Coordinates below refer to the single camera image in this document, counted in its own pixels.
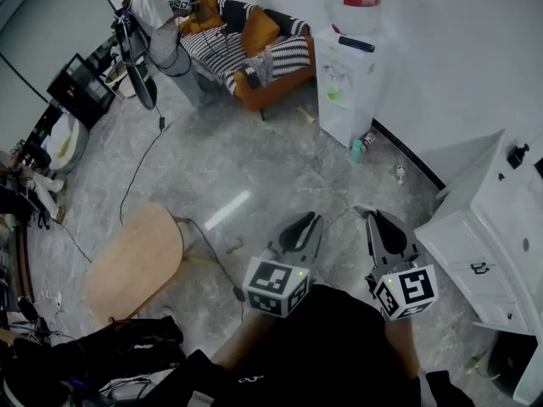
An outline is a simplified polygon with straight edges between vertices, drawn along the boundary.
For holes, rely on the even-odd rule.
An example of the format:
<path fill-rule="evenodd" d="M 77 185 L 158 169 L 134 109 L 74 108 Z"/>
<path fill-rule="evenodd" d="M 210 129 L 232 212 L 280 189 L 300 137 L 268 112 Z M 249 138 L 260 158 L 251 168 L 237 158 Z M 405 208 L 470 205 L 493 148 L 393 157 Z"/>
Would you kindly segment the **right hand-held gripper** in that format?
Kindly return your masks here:
<path fill-rule="evenodd" d="M 387 320 L 412 317 L 437 301 L 434 266 L 427 263 L 415 232 L 403 220 L 382 210 L 369 211 L 367 235 L 374 266 L 366 280 Z"/>

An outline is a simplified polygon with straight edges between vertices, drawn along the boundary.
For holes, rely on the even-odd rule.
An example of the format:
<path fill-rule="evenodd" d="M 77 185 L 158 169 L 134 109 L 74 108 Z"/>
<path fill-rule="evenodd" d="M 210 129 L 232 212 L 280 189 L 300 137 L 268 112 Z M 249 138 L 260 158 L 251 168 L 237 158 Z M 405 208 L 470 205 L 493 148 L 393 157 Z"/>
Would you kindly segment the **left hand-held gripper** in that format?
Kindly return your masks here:
<path fill-rule="evenodd" d="M 272 232 L 272 243 L 249 262 L 243 292 L 248 305 L 286 318 L 305 298 L 320 248 L 324 221 L 314 211 L 292 215 Z"/>

